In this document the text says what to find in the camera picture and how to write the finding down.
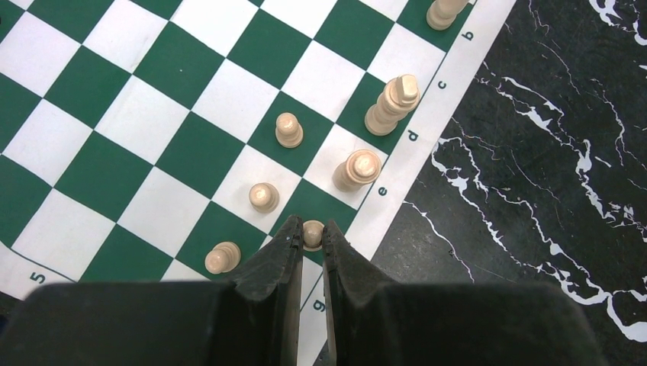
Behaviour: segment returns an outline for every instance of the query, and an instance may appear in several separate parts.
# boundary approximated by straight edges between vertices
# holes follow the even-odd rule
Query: black marble surface
[[[646,18],[647,1],[517,0],[373,262],[551,282],[610,364],[647,364]]]

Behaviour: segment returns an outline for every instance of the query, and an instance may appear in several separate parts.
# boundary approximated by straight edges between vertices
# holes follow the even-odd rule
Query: green square
[[[276,231],[290,215],[298,215],[304,222],[309,220],[318,220],[324,225],[328,223],[328,220],[332,219],[335,220],[337,226],[342,230],[342,233],[345,233],[350,227],[356,214],[357,211],[352,209],[350,206],[320,190],[309,181],[301,179],[297,189],[292,194],[290,200],[281,212],[281,215],[276,220],[270,235],[274,236]],[[304,251],[304,255],[320,265],[323,265],[324,263],[321,251]]]
[[[83,43],[113,0],[36,0],[28,11]]]
[[[219,242],[235,242],[240,248],[240,263],[244,263],[258,252],[265,237],[261,230],[210,202],[175,258],[205,277],[217,279],[225,274],[209,273],[204,259]]]
[[[173,258],[115,225],[79,282],[159,281]]]
[[[14,138],[40,102],[40,97],[0,74],[0,152]]]
[[[175,10],[180,6],[182,0],[131,0],[135,4],[157,14],[160,17],[169,20],[175,14]]]
[[[281,88],[309,43],[310,38],[261,9],[227,58]]]
[[[244,146],[236,137],[191,112],[156,166],[212,197]]]
[[[6,156],[0,156],[0,177],[0,241],[11,248],[51,187]]]
[[[168,23],[135,70],[135,75],[191,109],[224,58]]]
[[[56,183],[56,189],[117,221],[152,168],[93,132]]]
[[[24,10],[9,0],[0,0],[0,43],[18,22]]]
[[[129,77],[124,70],[81,46],[45,99],[95,128]]]
[[[304,129],[301,145],[293,149],[286,149],[274,138],[276,118],[283,112],[294,114]],[[330,120],[279,92],[248,144],[298,175],[303,175],[331,128],[333,123]]]
[[[427,24],[426,16],[429,6],[429,0],[410,0],[400,14],[398,23],[434,46],[448,52],[459,35],[469,13],[472,12],[473,5],[467,4],[465,9],[456,16],[454,23],[445,30],[434,30]]]
[[[353,135],[380,149],[383,153],[391,155],[393,148],[398,143],[402,131],[407,127],[413,112],[398,122],[395,130],[386,136],[376,136],[369,132],[364,125],[366,111],[377,102],[378,96],[384,90],[385,84],[373,75],[364,74],[357,89],[352,94],[344,107],[342,114],[337,119],[337,124],[350,131]]]
[[[367,69],[393,21],[359,0],[337,2],[314,40]]]

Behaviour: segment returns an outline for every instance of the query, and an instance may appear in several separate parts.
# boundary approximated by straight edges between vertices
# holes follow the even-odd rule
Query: pawn
[[[278,205],[278,190],[269,183],[258,183],[249,190],[249,202],[262,214],[272,212]]]
[[[418,102],[420,90],[416,77],[409,74],[398,76],[387,83],[377,102],[366,112],[364,125],[376,136],[388,135],[417,107]]]
[[[214,275],[229,272],[238,263],[240,263],[240,248],[233,242],[221,242],[204,259],[204,266],[207,268],[207,271]]]
[[[321,236],[324,234],[324,225],[317,220],[304,222],[304,249],[316,252],[321,249]]]
[[[454,23],[456,15],[463,11],[467,3],[468,0],[434,1],[427,11],[428,25],[437,31],[444,31]]]
[[[357,191],[362,186],[374,182],[381,169],[381,161],[377,154],[367,149],[357,150],[337,166],[333,173],[333,183],[340,191]]]
[[[281,113],[276,118],[275,135],[281,146],[291,149],[303,141],[303,127],[292,113]]]

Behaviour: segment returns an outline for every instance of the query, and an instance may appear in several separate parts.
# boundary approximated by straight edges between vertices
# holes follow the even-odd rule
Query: white rook
[[[427,11],[428,25],[437,31],[444,31],[452,25],[456,15],[463,11],[467,3],[468,0],[434,1]]]

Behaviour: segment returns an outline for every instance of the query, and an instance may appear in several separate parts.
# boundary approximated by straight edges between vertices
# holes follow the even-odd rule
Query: chessboard
[[[371,258],[512,8],[471,0],[445,31],[430,0],[0,0],[0,291],[55,282],[214,280],[287,216]],[[417,78],[387,136],[364,125],[385,83]],[[297,116],[298,147],[275,138]],[[357,149],[378,179],[337,190]],[[252,185],[280,194],[255,211]],[[326,334],[322,256],[306,252],[299,363]]]

